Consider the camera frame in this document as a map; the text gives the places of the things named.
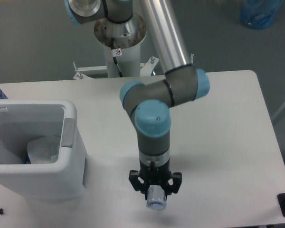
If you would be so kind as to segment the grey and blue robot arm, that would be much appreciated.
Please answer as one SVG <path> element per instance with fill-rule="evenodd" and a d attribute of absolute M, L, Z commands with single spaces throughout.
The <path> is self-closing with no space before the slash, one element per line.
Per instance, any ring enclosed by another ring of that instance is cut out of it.
<path fill-rule="evenodd" d="M 191 63 L 171 2 L 142 0 L 140 4 L 146 26 L 138 22 L 131 0 L 65 1 L 73 23 L 95 22 L 95 36 L 109 48 L 119 77 L 125 76 L 120 62 L 125 50 L 138 45 L 146 31 L 151 33 L 165 78 L 148 85 L 129 82 L 122 87 L 120 100 L 136 130 L 139 149 L 140 170 L 131 170 L 129 181 L 147 201 L 162 204 L 182 183 L 182 174 L 169 168 L 169 109 L 205 96 L 209 79 Z"/>

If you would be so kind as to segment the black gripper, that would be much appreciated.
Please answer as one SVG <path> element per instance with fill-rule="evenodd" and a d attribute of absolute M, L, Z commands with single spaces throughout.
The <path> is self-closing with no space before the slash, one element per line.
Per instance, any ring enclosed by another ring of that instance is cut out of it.
<path fill-rule="evenodd" d="M 144 195 L 145 200 L 148 198 L 148 189 L 150 185 L 159 185 L 168 197 L 171 194 L 177 194 L 182 184 L 182 173 L 170 171 L 170 162 L 155 167 L 147 166 L 140 162 L 140 171 L 130 170 L 129 181 L 135 191 Z"/>

